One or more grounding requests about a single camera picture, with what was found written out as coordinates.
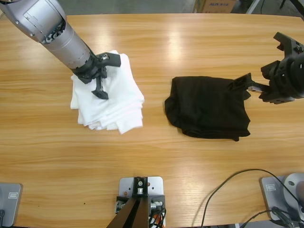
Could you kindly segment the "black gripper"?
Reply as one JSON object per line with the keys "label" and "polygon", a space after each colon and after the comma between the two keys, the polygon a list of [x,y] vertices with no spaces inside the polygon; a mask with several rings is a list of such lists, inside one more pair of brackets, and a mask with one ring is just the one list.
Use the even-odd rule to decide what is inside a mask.
{"label": "black gripper", "polygon": [[261,68],[262,76],[269,85],[256,83],[251,73],[232,80],[230,91],[242,89],[260,93],[266,103],[283,104],[304,97],[304,55],[290,55],[282,61],[272,62]]}
{"label": "black gripper", "polygon": [[84,84],[96,79],[96,88],[91,93],[99,99],[108,100],[108,93],[103,90],[102,78],[107,78],[106,67],[107,54],[90,54],[89,59],[81,67],[71,69],[74,75]]}

